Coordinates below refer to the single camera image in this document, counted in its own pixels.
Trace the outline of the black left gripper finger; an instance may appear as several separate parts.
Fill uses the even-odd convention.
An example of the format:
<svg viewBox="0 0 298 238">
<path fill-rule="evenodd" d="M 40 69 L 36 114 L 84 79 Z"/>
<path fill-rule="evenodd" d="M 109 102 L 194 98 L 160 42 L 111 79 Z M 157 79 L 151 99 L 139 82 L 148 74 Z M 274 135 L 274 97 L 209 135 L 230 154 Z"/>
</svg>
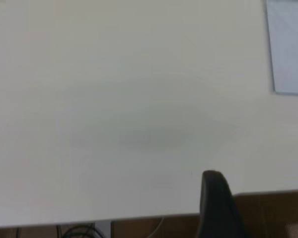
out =
<svg viewBox="0 0 298 238">
<path fill-rule="evenodd" d="M 200 196 L 198 238 L 247 238 L 229 185 L 221 172 L 204 171 Z"/>
</svg>

